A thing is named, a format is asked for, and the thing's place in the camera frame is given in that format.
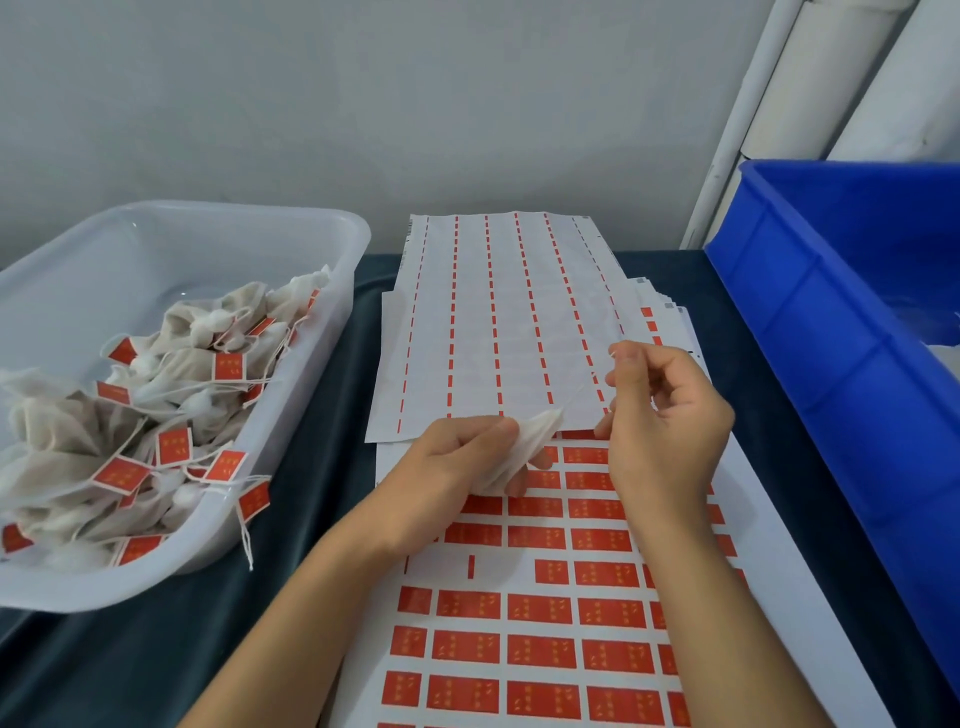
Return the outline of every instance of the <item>blue bin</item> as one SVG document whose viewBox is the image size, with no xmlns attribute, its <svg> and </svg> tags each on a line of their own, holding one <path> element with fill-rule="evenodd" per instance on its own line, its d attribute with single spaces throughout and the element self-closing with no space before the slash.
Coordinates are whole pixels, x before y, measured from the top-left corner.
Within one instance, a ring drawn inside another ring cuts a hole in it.
<svg viewBox="0 0 960 728">
<path fill-rule="evenodd" d="M 740 169 L 707 255 L 960 695 L 960 165 Z"/>
</svg>

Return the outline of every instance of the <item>white wall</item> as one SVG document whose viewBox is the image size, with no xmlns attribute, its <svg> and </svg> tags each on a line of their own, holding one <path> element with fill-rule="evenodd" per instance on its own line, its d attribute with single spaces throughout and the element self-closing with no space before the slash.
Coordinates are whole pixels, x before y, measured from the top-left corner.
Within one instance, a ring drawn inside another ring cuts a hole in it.
<svg viewBox="0 0 960 728">
<path fill-rule="evenodd" d="M 675 247 L 773 0 L 7 0 L 0 265 L 149 198 Z"/>
</svg>

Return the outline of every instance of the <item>hand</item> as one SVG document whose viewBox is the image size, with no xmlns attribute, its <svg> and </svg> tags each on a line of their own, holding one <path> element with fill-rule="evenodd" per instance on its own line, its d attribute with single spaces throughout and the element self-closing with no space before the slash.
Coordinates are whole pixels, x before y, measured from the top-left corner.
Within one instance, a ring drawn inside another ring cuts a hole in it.
<svg viewBox="0 0 960 728">
<path fill-rule="evenodd" d="M 470 487 L 503 465 L 519 426 L 503 417 L 437 420 L 416 440 L 373 492 L 357 508 L 371 536 L 384 539 L 395 558 L 417 553 L 453 523 L 467 502 Z M 552 465 L 541 450 L 531 461 Z M 524 466 L 507 484 L 507 495 L 527 489 Z"/>
<path fill-rule="evenodd" d="M 663 525 L 709 532 L 707 487 L 732 408 L 681 349 L 622 341 L 610 352 L 616 399 L 595 432 L 610 438 L 611 480 L 637 538 Z"/>
</svg>

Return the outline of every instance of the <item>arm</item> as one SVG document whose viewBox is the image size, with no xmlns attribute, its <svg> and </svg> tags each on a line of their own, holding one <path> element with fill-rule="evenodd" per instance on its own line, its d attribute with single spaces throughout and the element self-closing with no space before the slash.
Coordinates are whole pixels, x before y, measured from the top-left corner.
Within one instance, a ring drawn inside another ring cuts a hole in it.
<svg viewBox="0 0 960 728">
<path fill-rule="evenodd" d="M 730 406 L 686 352 L 621 342 L 612 353 L 615 409 L 597 434 L 610 437 L 613 486 L 657 584 L 693 723 L 832 725 L 713 538 L 707 487 Z"/>
<path fill-rule="evenodd" d="M 180 728 L 313 728 L 371 589 L 443 534 L 470 486 L 502 464 L 514 420 L 438 420 L 369 496 L 310 551 Z M 550 467 L 539 453 L 532 461 Z M 520 496 L 526 469 L 508 484 Z"/>
</svg>

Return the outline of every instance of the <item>right hand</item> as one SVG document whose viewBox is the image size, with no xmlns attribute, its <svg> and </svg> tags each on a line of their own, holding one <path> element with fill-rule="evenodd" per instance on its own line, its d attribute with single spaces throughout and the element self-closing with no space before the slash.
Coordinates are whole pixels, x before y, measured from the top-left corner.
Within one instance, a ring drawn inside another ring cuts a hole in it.
<svg viewBox="0 0 960 728">
<path fill-rule="evenodd" d="M 621 341 L 610 353 L 616 399 L 595 433 L 610 439 L 611 480 L 641 548 L 661 527 L 709 533 L 707 488 L 732 408 L 682 349 Z"/>
</svg>

